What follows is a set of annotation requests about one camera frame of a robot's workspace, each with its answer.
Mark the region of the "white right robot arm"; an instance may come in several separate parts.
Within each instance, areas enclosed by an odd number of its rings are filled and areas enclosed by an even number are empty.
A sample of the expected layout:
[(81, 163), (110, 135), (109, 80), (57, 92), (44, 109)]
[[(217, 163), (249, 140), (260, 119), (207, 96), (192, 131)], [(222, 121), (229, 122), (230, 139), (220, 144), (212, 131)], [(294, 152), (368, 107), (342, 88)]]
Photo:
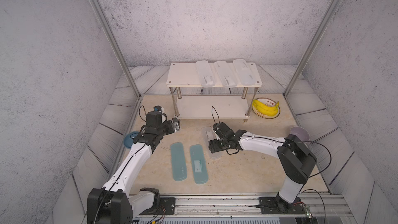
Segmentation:
[(286, 178), (283, 186), (276, 196), (276, 202), (286, 207), (298, 202), (298, 194), (311, 177), (317, 164), (316, 156), (310, 151), (301, 136), (290, 133), (286, 138), (272, 138), (260, 136), (245, 130), (233, 132), (215, 130), (216, 139), (208, 141), (211, 153), (229, 151), (256, 151), (278, 158)]

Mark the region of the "translucent pencil case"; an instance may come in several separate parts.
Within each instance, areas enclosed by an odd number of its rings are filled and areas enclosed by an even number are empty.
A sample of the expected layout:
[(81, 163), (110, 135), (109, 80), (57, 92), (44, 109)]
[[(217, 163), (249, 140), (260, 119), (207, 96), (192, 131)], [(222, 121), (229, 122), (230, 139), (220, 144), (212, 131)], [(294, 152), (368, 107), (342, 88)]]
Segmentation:
[(195, 63), (200, 84), (203, 88), (213, 87), (215, 78), (208, 61), (198, 61)]
[(256, 83), (255, 76), (244, 59), (234, 60), (233, 65), (243, 86), (253, 86)]
[(215, 69), (223, 87), (234, 88), (237, 86), (236, 77), (226, 61), (215, 62)]
[(207, 126), (201, 129), (202, 137), (204, 140), (204, 153), (206, 153), (210, 159), (217, 160), (221, 158), (221, 153), (211, 153), (209, 149), (209, 141), (217, 139), (215, 132), (213, 131), (212, 127)]

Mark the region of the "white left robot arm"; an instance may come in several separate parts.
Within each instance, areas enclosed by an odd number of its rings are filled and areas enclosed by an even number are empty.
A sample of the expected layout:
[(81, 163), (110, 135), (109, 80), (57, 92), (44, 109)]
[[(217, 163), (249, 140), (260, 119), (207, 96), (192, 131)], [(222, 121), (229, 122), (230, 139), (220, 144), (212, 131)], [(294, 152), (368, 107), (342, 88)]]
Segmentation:
[(146, 123), (132, 138), (128, 156), (102, 188), (94, 188), (89, 193), (88, 224), (131, 224), (144, 212), (159, 214), (163, 211), (159, 190), (142, 188), (133, 197), (129, 197), (129, 191), (164, 136), (179, 130), (180, 120), (168, 119), (167, 115), (157, 108), (146, 114)]

